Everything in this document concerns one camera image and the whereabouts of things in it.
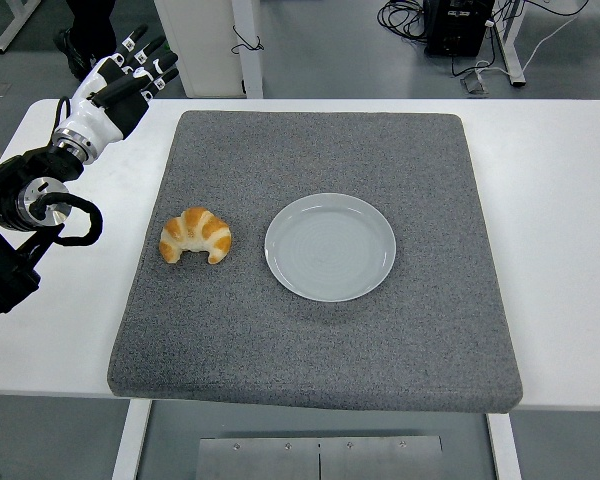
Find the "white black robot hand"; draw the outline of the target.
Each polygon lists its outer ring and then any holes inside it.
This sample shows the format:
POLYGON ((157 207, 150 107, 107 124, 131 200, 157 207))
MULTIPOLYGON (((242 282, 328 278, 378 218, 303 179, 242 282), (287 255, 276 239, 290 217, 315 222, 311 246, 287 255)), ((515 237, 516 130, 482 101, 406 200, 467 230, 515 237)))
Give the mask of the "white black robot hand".
POLYGON ((137 27, 95 63, 54 128, 52 145, 74 149, 88 163, 133 132, 149 103, 178 76, 178 55, 166 46, 166 37, 143 43, 147 30, 145 24, 137 27))

